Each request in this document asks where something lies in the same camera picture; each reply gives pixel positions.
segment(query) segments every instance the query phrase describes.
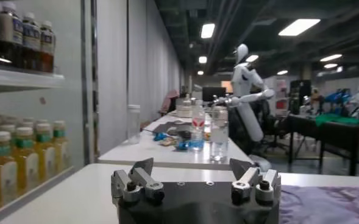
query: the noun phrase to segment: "purple cloth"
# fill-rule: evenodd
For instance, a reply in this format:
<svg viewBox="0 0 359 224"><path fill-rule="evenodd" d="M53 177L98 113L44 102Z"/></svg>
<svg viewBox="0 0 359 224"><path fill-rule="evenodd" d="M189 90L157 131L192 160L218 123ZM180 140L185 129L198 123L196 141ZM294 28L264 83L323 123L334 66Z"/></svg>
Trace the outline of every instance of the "purple cloth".
<svg viewBox="0 0 359 224"><path fill-rule="evenodd" d="M359 224L359 188L282 186L279 223Z"/></svg>

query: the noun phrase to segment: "water bottle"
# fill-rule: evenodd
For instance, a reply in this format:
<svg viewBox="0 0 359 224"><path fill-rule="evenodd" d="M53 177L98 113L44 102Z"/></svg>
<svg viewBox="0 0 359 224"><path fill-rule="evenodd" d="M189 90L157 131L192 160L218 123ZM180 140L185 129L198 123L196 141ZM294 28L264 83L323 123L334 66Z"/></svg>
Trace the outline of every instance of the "water bottle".
<svg viewBox="0 0 359 224"><path fill-rule="evenodd" d="M216 162L227 160L228 151L228 111L226 107L214 107L211 122L210 159Z"/></svg>
<svg viewBox="0 0 359 224"><path fill-rule="evenodd" d="M129 144L140 142L140 106L128 105L127 135Z"/></svg>
<svg viewBox="0 0 359 224"><path fill-rule="evenodd" d="M202 107L202 100L197 100L193 107L192 120L193 129L191 133L191 148L200 151L204 148L204 127L205 112Z"/></svg>

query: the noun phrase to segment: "ceiling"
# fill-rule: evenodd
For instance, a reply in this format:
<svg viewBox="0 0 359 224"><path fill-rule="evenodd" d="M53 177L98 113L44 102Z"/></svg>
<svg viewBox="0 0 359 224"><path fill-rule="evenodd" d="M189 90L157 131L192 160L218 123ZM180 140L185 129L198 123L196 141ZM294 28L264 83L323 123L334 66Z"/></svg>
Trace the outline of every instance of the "ceiling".
<svg viewBox="0 0 359 224"><path fill-rule="evenodd" d="M278 71L301 71L311 65L324 70L320 58L343 54L332 61L346 73L359 73L359 0L155 0L179 60L187 71L205 75L229 72L235 48L245 43L262 77ZM278 33L299 18L321 22L297 37ZM204 23L215 23L210 39L201 39ZM208 57L206 65L198 57Z"/></svg>

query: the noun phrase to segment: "desk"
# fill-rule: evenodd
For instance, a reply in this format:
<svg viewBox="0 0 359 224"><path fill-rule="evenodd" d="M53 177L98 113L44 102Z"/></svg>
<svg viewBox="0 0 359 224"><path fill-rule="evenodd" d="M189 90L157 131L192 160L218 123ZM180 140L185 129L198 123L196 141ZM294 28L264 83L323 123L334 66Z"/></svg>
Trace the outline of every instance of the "desk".
<svg viewBox="0 0 359 224"><path fill-rule="evenodd" d="M164 116L159 120L148 125L141 132L139 144L129 145L126 141L121 145L111 149L98 158L99 163L133 165L136 161L154 158L155 166L176 167L189 169L211 169L211 170L230 170L229 159L235 158L242 161L252 162L252 160L229 139L227 160L223 163L210 161L210 143L205 142L204 149L200 152L191 150L177 151L174 146L164 147L153 141L154 135L150 132L160 124L173 122L179 119L174 116ZM205 121L205 129L210 128L210 118Z"/></svg>
<svg viewBox="0 0 359 224"><path fill-rule="evenodd" d="M316 125L315 119L306 118L300 115L289 115L288 128L290 132L289 164L293 162L293 134L300 133L310 136L321 142L320 168L322 167L322 157L324 151L330 151L339 156L333 150L327 150L326 144L347 150L350 153L349 175L354 176L357 171L358 150L359 150L359 124L340 124L336 122L326 122L320 127Z"/></svg>
<svg viewBox="0 0 359 224"><path fill-rule="evenodd" d="M118 223L112 205L110 176L130 166L90 164L65 181L23 206L1 224L113 224ZM296 186L359 187L359 177L281 173L282 184ZM233 181L231 171L155 167L152 177L159 181Z"/></svg>

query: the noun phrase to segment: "black desk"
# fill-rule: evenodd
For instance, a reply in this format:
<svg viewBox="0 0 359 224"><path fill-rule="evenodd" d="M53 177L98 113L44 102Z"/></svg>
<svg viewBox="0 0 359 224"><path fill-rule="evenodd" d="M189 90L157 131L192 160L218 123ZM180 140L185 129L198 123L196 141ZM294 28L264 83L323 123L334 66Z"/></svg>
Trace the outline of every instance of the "black desk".
<svg viewBox="0 0 359 224"><path fill-rule="evenodd" d="M297 132L303 136L315 138L321 142L321 152L319 157L320 169L322 167L322 157L324 151L330 151L339 156L346 157L332 147L346 150L350 153L349 175L355 176L357 172L358 149L359 149L359 124L340 124L336 122L326 122L320 127L316 126L315 120L300 115L289 115L288 129L290 132L290 146L289 146L289 165L293 162L293 133Z"/></svg>

